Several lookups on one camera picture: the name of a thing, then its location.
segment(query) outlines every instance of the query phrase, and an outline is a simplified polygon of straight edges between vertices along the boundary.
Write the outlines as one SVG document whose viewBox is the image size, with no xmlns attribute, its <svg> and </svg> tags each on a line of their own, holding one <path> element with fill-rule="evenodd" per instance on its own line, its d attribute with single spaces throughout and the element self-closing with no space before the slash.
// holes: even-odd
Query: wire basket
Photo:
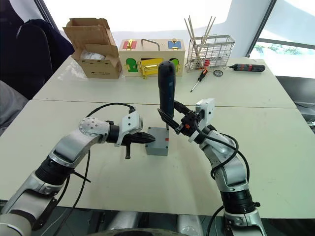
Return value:
<svg viewBox="0 0 315 236">
<path fill-rule="evenodd" d="M 204 44 L 202 37 L 195 38 L 195 43 L 190 40 L 186 66 L 189 70 L 198 70 L 204 67 L 226 68 L 235 40 L 230 35 L 210 35 Z"/>
</svg>

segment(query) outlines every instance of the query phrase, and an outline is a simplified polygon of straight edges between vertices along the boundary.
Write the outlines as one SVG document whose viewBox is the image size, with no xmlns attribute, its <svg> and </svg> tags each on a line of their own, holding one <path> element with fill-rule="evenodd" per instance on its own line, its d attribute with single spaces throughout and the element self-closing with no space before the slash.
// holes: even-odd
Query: small gauge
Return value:
<svg viewBox="0 0 315 236">
<path fill-rule="evenodd" d="M 223 75 L 223 72 L 221 70 L 215 70 L 213 74 L 214 76 L 221 77 Z"/>
</svg>

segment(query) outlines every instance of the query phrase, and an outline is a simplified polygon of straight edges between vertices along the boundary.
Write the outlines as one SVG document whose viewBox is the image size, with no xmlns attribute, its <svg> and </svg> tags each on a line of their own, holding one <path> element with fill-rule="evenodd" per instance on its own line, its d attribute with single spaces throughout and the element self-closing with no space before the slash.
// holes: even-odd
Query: gray box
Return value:
<svg viewBox="0 0 315 236">
<path fill-rule="evenodd" d="M 155 137 L 155 141 L 146 144 L 146 152 L 153 156 L 167 156 L 168 155 L 168 138 L 169 130 L 166 128 L 149 127 L 149 134 Z"/>
</svg>

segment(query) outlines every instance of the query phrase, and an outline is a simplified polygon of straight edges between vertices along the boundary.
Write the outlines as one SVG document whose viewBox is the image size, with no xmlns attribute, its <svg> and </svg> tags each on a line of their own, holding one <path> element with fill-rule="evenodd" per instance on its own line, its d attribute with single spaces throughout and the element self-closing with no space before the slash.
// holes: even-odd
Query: black cable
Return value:
<svg viewBox="0 0 315 236">
<path fill-rule="evenodd" d="M 69 182 L 70 182 L 70 175 L 67 177 L 67 180 L 66 180 L 64 188 L 63 188 L 63 192 L 60 194 L 60 197 L 58 198 L 57 205 L 59 204 L 59 202 L 63 198 L 63 196 L 64 196 L 64 194 L 65 194 L 65 192 L 66 192 L 66 190 L 68 188 Z"/>
<path fill-rule="evenodd" d="M 128 105 L 126 103 L 120 103 L 120 102 L 113 102 L 113 103 L 108 103 L 105 105 L 102 105 L 100 107 L 95 108 L 93 111 L 91 111 L 86 117 L 90 117 L 91 115 L 93 115 L 95 112 L 99 111 L 100 109 L 104 108 L 104 107 L 108 107 L 108 106 L 112 106 L 112 105 L 121 105 L 121 106 L 126 106 L 129 107 L 131 111 L 135 111 L 135 108 L 131 105 Z"/>
<path fill-rule="evenodd" d="M 55 231 L 55 233 L 53 234 L 53 236 L 56 236 L 59 231 L 62 229 L 63 225 L 65 224 L 65 222 L 67 221 L 67 219 L 69 218 L 69 216 L 71 215 L 71 213 L 73 212 L 74 208 L 77 206 L 78 201 L 82 195 L 83 189 L 84 189 L 84 185 L 88 176 L 88 170 L 89 170 L 89 163 L 90 163 L 90 157 L 91 157 L 91 151 L 89 150 L 89 154 L 88 154 L 88 160 L 87 160 L 87 166 L 85 169 L 85 174 L 84 174 L 84 179 L 83 179 L 83 183 L 79 192 L 79 195 L 77 197 L 77 199 L 75 200 L 75 203 L 73 204 L 72 208 L 70 209 L 70 211 L 68 212 L 68 214 L 66 215 L 66 217 L 63 219 L 63 221 L 61 222 L 61 224 L 59 225 L 59 227 L 57 228 L 57 230 Z"/>
<path fill-rule="evenodd" d="M 213 216 L 211 216 L 211 219 L 210 219 L 209 224 L 208 224 L 206 236 L 209 236 L 209 235 L 210 235 L 210 230 L 211 230 L 212 223 L 213 223 L 213 221 L 215 220 L 217 214 L 218 214 L 220 211 L 222 211 L 223 208 L 224 208 L 224 206 L 220 206 L 220 207 L 216 210 L 216 212 L 213 214 Z"/>
<path fill-rule="evenodd" d="M 219 165 L 215 166 L 215 167 L 211 170 L 211 172 L 210 172 L 210 173 L 211 173 L 211 177 L 212 177 L 213 179 L 215 179 L 215 171 L 216 171 L 218 168 L 223 167 L 223 166 L 224 166 L 225 164 L 227 164 L 229 161 L 231 161 L 231 160 L 236 156 L 236 154 L 238 153 L 238 154 L 240 154 L 241 158 L 243 159 L 243 161 L 244 161 L 244 163 L 245 163 L 245 166 L 246 166 L 246 179 L 247 179 L 247 182 L 249 182 L 249 181 L 250 181 L 250 168 L 249 168 L 249 165 L 248 165 L 248 162 L 247 162 L 245 156 L 238 150 L 239 145 L 238 145 L 237 140 L 236 140 L 234 137 L 230 136 L 230 135 L 222 134 L 222 135 L 225 135 L 225 136 L 229 137 L 230 139 L 232 139 L 232 140 L 234 141 L 235 147 L 233 147 L 233 146 L 230 145 L 230 144 L 227 144 L 227 143 L 225 143 L 225 142 L 223 142 L 223 141 L 221 141 L 221 140 L 219 140 L 219 139 L 212 138 L 212 137 L 210 137 L 209 135 L 207 135 L 207 134 L 205 134 L 204 132 L 202 132 L 202 131 L 198 128 L 197 120 L 194 120 L 193 125 L 194 125 L 194 128 L 197 130 L 197 132 L 198 132 L 199 134 L 201 134 L 203 137 L 205 137 L 205 138 L 207 138 L 207 139 L 209 139 L 209 140 L 212 140 L 212 141 L 214 141 L 214 142 L 217 142 L 217 143 L 220 143 L 220 144 L 224 144 L 225 146 L 227 146 L 227 147 L 229 147 L 229 148 L 231 148 L 231 149 L 234 150 L 234 152 L 232 153 L 232 155 L 231 155 L 227 160 L 225 160 L 224 162 L 222 162 L 222 163 L 220 163 Z"/>
</svg>

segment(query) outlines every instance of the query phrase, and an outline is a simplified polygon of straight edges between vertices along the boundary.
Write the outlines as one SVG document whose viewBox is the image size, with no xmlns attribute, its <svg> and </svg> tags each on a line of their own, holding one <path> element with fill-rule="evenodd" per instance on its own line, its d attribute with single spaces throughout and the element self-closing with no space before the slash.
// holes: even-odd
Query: open cardboard box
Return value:
<svg viewBox="0 0 315 236">
<path fill-rule="evenodd" d="M 103 18 L 71 18 L 63 30 L 75 50 L 86 44 L 116 45 L 107 20 Z"/>
<path fill-rule="evenodd" d="M 81 59 L 84 49 L 105 56 L 105 60 Z M 122 70 L 117 46 L 114 45 L 86 44 L 83 49 L 77 48 L 72 58 L 79 63 L 88 78 L 118 79 Z"/>
</svg>

